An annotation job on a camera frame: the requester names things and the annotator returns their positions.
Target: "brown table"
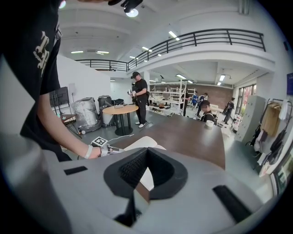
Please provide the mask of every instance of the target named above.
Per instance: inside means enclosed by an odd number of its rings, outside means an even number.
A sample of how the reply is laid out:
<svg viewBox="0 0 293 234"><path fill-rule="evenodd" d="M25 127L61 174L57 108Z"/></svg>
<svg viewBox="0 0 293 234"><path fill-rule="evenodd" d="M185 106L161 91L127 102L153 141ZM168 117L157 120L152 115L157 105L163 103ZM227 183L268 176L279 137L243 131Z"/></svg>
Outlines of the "brown table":
<svg viewBox="0 0 293 234"><path fill-rule="evenodd" d="M73 119L73 118L75 116L76 116L76 114L63 114L63 115L60 115L60 119L69 131L73 132L76 136L81 138L81 135L78 133L78 130L76 129L76 127L74 125L75 119Z"/></svg>
<svg viewBox="0 0 293 234"><path fill-rule="evenodd" d="M115 108L114 106L111 106L111 107L103 109L103 113L114 115L115 124L116 124L116 131L115 131L116 135L125 136L125 135L131 134L133 131L133 129L131 128L131 123L130 123L130 113L135 112L136 110L138 110L138 106L135 106L135 105L126 105L122 108ZM123 114L127 114L128 128L125 128L124 126ZM117 118L118 115L120 116L121 127L118 126L118 118Z"/></svg>
<svg viewBox="0 0 293 234"><path fill-rule="evenodd" d="M161 124L114 143L113 146L124 149L144 136L153 138L167 150L210 161L225 169L225 150L220 127L207 129L204 122L174 115Z"/></svg>

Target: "blue sign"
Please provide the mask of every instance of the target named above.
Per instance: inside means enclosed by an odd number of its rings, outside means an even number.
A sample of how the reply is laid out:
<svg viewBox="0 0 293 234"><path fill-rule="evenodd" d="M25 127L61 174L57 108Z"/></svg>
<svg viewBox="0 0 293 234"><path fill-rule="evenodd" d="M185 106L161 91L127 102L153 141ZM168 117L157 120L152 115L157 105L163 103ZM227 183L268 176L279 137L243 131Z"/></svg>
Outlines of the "blue sign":
<svg viewBox="0 0 293 234"><path fill-rule="evenodd" d="M293 73L287 74L287 95L293 95Z"/></svg>

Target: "person in blue shirt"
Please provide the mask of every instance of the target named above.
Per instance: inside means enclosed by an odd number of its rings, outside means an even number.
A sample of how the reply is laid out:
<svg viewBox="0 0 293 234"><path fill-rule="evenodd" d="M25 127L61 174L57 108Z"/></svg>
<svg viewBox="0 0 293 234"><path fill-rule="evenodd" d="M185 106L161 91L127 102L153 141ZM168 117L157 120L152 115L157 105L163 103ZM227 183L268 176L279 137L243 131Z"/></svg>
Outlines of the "person in blue shirt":
<svg viewBox="0 0 293 234"><path fill-rule="evenodd" d="M195 92L195 94L192 96L192 110L196 108L197 100L198 100L198 95L197 95L197 92Z"/></svg>

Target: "black pants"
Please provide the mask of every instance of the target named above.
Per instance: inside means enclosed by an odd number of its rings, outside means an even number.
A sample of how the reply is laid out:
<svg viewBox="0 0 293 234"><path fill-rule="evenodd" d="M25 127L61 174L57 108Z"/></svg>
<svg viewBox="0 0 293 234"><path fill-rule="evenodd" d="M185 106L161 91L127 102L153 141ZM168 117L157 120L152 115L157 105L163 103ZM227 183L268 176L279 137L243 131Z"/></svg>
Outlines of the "black pants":
<svg viewBox="0 0 293 234"><path fill-rule="evenodd" d="M224 122L227 123L230 119L230 116L231 116L231 112L230 111L227 111L226 113L226 117L224 118Z"/></svg>
<svg viewBox="0 0 293 234"><path fill-rule="evenodd" d="M200 115L200 112L201 112L201 105L198 106L197 115Z"/></svg>
<svg viewBox="0 0 293 234"><path fill-rule="evenodd" d="M185 114L186 114L186 108L187 108L187 103L185 103L185 105L184 105L183 116L185 116Z"/></svg>
<svg viewBox="0 0 293 234"><path fill-rule="evenodd" d="M147 99L144 99L144 98L136 99L136 105L138 106L138 110L136 111L136 114L140 124L146 123L146 115L147 115L146 104L147 104Z"/></svg>

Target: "round wooden table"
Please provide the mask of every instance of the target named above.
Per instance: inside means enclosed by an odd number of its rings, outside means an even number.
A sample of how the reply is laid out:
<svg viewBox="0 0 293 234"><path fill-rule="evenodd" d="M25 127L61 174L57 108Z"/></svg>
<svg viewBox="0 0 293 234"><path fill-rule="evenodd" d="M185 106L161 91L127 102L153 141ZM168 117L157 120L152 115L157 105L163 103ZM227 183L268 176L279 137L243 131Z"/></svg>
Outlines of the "round wooden table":
<svg viewBox="0 0 293 234"><path fill-rule="evenodd" d="M135 106L135 105L126 105L123 108L115 108L114 106L111 106L111 107L103 109L103 113L114 115L115 123L116 123L116 131L115 131L116 135L125 136L125 135L131 134L133 131L133 129L131 128L129 113L135 112L137 110L138 110L138 106ZM123 114L127 114L128 128L124 127ZM120 116L121 127L119 127L118 125L117 115Z"/></svg>

